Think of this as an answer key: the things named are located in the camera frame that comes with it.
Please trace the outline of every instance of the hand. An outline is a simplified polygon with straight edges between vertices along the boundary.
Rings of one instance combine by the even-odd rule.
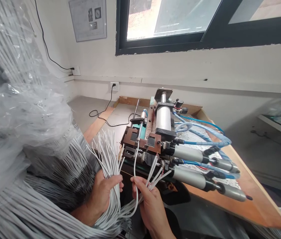
[[[159,190],[154,187],[152,191],[146,187],[147,180],[142,177],[132,177],[133,198],[136,199],[136,188],[140,190],[144,201],[140,204],[141,218],[154,239],[176,239],[173,235],[166,216],[163,201]]]
[[[92,193],[86,204],[74,210],[71,215],[85,225],[93,226],[95,222],[106,212],[110,204],[110,191],[120,184],[120,192],[123,191],[122,175],[114,175],[109,179],[104,178],[103,170],[100,170],[94,179]]]

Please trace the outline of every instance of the silver pneumatic cylinder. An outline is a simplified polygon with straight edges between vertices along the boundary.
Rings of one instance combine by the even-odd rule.
[[[229,160],[212,158],[212,159],[210,159],[210,163],[217,168],[224,169],[224,170],[227,170],[232,173],[240,172],[238,169],[238,166]]]
[[[162,93],[161,102],[162,103],[166,102],[166,93]],[[161,106],[157,109],[156,128],[171,131],[170,108],[169,107]]]
[[[175,145],[173,156],[187,161],[195,161],[199,163],[203,161],[203,153],[200,150],[183,145]]]
[[[188,168],[183,169],[183,166],[175,166],[174,167],[174,175],[173,178],[189,184],[195,188],[203,190],[206,187],[205,177],[196,172],[195,170],[190,170]]]
[[[227,184],[217,183],[216,189],[220,194],[223,194],[229,198],[235,199],[240,202],[244,202],[247,199],[246,195],[242,190]]]

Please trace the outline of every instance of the window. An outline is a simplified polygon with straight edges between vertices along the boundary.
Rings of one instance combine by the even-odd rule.
[[[281,44],[281,0],[117,0],[116,55]]]

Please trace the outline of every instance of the person's left hand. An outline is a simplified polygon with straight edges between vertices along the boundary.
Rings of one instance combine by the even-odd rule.
[[[120,192],[123,191],[122,175],[114,175],[109,179],[104,178],[103,170],[100,170],[94,180],[92,193],[86,204],[74,210],[71,215],[88,226],[93,226],[97,219],[106,212],[110,204],[110,191],[120,184]]]

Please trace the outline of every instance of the black power cable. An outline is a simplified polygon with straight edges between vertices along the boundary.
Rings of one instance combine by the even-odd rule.
[[[114,87],[114,86],[115,86],[115,84],[112,85],[111,99],[110,99],[109,103],[107,104],[106,109],[103,110],[103,111],[100,112],[100,113],[98,112],[98,110],[92,110],[88,115],[89,115],[90,117],[95,117],[95,116],[97,116],[99,119],[104,120],[104,121],[106,122],[106,124],[107,124],[109,127],[116,127],[116,126],[128,125],[128,124],[130,123],[130,117],[131,117],[131,115],[133,115],[134,113],[131,113],[131,114],[128,116],[128,123],[126,123],[126,124],[118,124],[118,125],[110,125],[110,124],[107,122],[106,119],[101,118],[101,117],[99,116],[101,113],[105,112],[105,111],[107,110],[108,106],[110,105],[110,102],[112,101],[112,97],[113,97],[113,87]]]
[[[41,23],[40,16],[39,16],[37,0],[34,0],[34,1],[35,1],[35,8],[36,8],[36,10],[37,10],[38,19],[39,19],[40,26],[41,26],[41,29],[42,29],[43,42],[44,42],[44,45],[45,45],[45,47],[46,47],[46,49],[47,49],[47,55],[48,55],[48,57],[50,58],[50,60],[53,61],[53,60],[51,59],[51,57],[50,57],[50,54],[49,54],[48,48],[47,48],[47,44],[46,44],[45,39],[44,39],[44,31],[43,31],[42,23]],[[55,62],[55,61],[53,61],[53,62],[54,62],[55,64],[57,64],[59,67],[61,67],[62,69],[64,69],[64,70],[74,70],[74,67],[68,68],[68,69],[67,69],[67,68],[64,68],[64,67],[60,66],[57,62]]]

